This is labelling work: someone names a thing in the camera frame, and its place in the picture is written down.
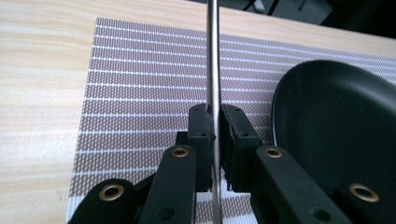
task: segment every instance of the metal grommet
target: metal grommet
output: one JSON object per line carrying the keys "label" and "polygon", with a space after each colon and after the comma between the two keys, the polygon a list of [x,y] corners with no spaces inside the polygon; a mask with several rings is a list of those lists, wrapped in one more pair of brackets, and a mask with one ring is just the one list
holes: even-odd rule
{"label": "metal grommet", "polygon": [[99,198],[102,201],[110,202],[118,199],[123,193],[123,186],[118,184],[106,185],[99,193]]}
{"label": "metal grommet", "polygon": [[265,155],[271,157],[271,158],[279,158],[282,156],[282,152],[274,149],[274,148],[269,148],[267,150],[265,150]]}
{"label": "metal grommet", "polygon": [[185,157],[187,155],[189,155],[189,151],[185,148],[178,147],[172,150],[172,156],[174,157]]}
{"label": "metal grommet", "polygon": [[379,196],[372,189],[367,188],[361,184],[351,184],[349,191],[357,198],[369,203],[376,203],[379,201]]}

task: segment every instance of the gray striped mat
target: gray striped mat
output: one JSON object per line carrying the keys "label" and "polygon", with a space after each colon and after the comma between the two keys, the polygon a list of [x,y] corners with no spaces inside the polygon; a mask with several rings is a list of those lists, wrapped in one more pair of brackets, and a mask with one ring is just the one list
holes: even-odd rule
{"label": "gray striped mat", "polygon": [[[315,59],[353,64],[396,84],[396,60],[241,36],[220,36],[223,103],[241,107],[264,143],[277,82]],[[98,19],[66,220],[84,195],[111,177],[133,183],[155,172],[188,109],[205,102],[205,33]],[[226,191],[226,223],[254,223],[248,195]],[[197,223],[211,222],[211,194],[197,195]]]}

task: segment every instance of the screw hole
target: screw hole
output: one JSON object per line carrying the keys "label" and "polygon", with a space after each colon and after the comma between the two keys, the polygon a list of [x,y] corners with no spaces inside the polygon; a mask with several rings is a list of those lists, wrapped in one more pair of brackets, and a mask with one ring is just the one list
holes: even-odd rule
{"label": "screw hole", "polygon": [[329,213],[321,208],[317,208],[317,207],[312,208],[311,214],[314,218],[316,218],[319,221],[328,222],[331,219]]}
{"label": "screw hole", "polygon": [[367,188],[361,184],[351,184],[349,191],[357,198],[364,200],[368,203],[376,203],[379,201],[379,196],[372,189]]}
{"label": "screw hole", "polygon": [[111,202],[118,199],[123,193],[123,186],[111,184],[106,185],[99,192],[99,198],[102,201]]}
{"label": "screw hole", "polygon": [[160,221],[170,220],[174,215],[175,215],[175,209],[173,209],[172,207],[162,208],[157,213],[157,217],[160,219]]}
{"label": "screw hole", "polygon": [[271,158],[279,158],[282,156],[282,152],[277,149],[267,149],[265,150],[265,154]]}
{"label": "screw hole", "polygon": [[185,157],[189,154],[189,151],[184,148],[176,148],[172,150],[172,155],[174,157]]}

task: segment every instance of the metal rod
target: metal rod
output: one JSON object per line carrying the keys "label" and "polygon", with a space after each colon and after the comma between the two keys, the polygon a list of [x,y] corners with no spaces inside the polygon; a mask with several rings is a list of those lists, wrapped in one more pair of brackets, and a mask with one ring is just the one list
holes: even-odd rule
{"label": "metal rod", "polygon": [[219,76],[219,2],[208,0],[206,18],[206,109],[214,121],[213,166],[213,222],[222,223],[221,190],[220,190],[220,148],[219,148],[219,112],[221,108],[220,76]]}

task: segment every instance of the wood grain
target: wood grain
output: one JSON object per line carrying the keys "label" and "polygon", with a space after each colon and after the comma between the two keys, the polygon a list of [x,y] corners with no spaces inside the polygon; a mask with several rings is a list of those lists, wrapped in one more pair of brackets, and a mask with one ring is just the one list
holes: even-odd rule
{"label": "wood grain", "polygon": [[[97,17],[205,30],[180,1],[2,1],[0,223],[63,223]],[[396,41],[220,10],[231,35],[396,57]]]}

